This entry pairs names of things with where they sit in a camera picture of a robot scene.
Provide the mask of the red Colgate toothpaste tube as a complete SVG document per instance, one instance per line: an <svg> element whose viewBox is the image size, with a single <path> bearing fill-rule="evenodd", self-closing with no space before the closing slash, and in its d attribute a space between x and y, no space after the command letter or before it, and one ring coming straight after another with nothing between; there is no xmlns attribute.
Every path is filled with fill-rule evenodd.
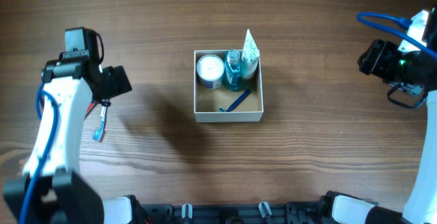
<svg viewBox="0 0 437 224"><path fill-rule="evenodd" d="M96 103L92 102L89 104L87 111L86 111L86 115L88 115L90 113L90 111L95 107Z"/></svg>

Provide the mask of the blue white toothbrush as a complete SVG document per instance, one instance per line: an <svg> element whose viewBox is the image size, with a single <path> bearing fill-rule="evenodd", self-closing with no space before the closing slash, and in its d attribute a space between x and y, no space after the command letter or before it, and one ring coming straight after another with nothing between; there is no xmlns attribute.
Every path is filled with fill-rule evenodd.
<svg viewBox="0 0 437 224"><path fill-rule="evenodd" d="M97 142L101 142L104 137L104 130L107 122L107 111L111 106L111 102L109 100L103 100L102 102L102 110L100 112L100 126L95 129L93 133L92 139Z"/></svg>

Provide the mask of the white cotton swab jar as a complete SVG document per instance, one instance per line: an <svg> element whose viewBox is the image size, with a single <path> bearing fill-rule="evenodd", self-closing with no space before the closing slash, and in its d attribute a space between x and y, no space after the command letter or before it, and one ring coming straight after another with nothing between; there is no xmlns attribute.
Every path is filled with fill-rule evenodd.
<svg viewBox="0 0 437 224"><path fill-rule="evenodd" d="M222 85L224 72L224 62L217 55L204 55L196 64L197 78L208 89L216 89Z"/></svg>

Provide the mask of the blue mouthwash bottle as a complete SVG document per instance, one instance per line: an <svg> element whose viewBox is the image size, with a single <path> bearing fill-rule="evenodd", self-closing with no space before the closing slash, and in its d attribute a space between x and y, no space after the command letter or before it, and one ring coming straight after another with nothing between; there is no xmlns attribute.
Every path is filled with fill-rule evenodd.
<svg viewBox="0 0 437 224"><path fill-rule="evenodd" d="M225 55L225 85L236 92L240 89L240 51L231 49Z"/></svg>

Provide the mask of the blue disposable razor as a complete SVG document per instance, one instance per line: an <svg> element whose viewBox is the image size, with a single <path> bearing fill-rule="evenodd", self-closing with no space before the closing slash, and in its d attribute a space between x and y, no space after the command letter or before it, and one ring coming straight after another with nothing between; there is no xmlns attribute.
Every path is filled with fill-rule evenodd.
<svg viewBox="0 0 437 224"><path fill-rule="evenodd" d="M250 89L246 89L227 109L223 107L219 108L220 112L229 113L237 108L249 95L251 94Z"/></svg>

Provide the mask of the white lotion tube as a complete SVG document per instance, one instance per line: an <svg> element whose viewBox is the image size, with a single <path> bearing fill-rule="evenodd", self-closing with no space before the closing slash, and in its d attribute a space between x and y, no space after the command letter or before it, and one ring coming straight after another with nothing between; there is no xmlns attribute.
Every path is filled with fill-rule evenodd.
<svg viewBox="0 0 437 224"><path fill-rule="evenodd" d="M243 79L251 79L253 77L257 69L259 57L259 49L253 39L250 29L247 29L240 60L241 77Z"/></svg>

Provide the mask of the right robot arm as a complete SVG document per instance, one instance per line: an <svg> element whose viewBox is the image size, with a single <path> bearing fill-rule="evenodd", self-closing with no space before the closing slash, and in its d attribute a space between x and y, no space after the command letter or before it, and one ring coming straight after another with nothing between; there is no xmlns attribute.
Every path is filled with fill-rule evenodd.
<svg viewBox="0 0 437 224"><path fill-rule="evenodd" d="M316 207L292 202L288 211L304 212L321 223L435 223L436 222L436 92L423 96L426 119L413 120L400 111L380 106L380 100L356 84L340 93L333 116L315 121L308 132L317 145L302 139L305 164L330 175L309 186L332 184Z"/></svg>

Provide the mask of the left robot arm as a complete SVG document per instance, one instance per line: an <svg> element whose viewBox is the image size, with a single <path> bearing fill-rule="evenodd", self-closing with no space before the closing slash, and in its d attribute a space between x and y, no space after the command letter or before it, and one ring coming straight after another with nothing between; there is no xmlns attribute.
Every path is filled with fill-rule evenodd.
<svg viewBox="0 0 437 224"><path fill-rule="evenodd" d="M36 94L40 127L19 180L3 198L19 223L134 223L131 197L103 200L79 173L83 124L92 103L131 91L122 66L101 68L85 57L53 60Z"/></svg>

